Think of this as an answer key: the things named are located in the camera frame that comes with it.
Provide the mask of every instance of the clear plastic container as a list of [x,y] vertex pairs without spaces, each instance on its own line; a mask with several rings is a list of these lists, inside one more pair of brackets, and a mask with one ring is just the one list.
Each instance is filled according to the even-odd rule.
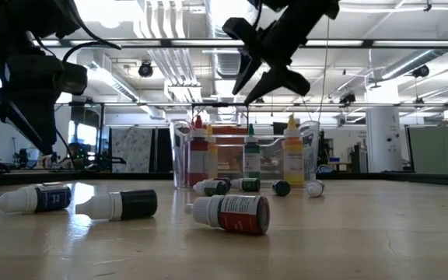
[[[187,182],[187,167],[190,153],[191,124],[186,121],[174,121],[170,124],[170,136],[173,156],[174,187],[190,188]],[[219,134],[216,127],[219,168],[218,177],[238,179],[243,177],[243,150],[247,137],[247,126],[229,127],[230,131],[240,134]],[[316,179],[317,149],[320,125],[316,121],[307,121],[299,126],[303,142],[303,163],[305,184]],[[261,147],[261,181],[263,187],[282,179],[282,141],[283,135],[255,135]]]

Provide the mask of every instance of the white pillar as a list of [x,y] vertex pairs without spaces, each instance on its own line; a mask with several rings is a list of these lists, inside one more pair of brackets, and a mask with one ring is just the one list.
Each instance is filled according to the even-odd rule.
[[[397,84],[385,82],[368,90],[368,103],[399,103]],[[366,113],[370,173],[402,170],[398,107],[370,107]]]

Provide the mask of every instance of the wooden table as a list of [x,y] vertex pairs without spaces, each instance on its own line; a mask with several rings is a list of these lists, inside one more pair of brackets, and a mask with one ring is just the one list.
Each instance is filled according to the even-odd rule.
[[0,279],[448,279],[447,186],[327,181],[317,199],[264,189],[271,225],[256,237],[197,224],[184,214],[195,193],[171,184],[70,184],[74,203],[154,188],[159,209],[151,219],[92,222],[72,206],[0,212]]

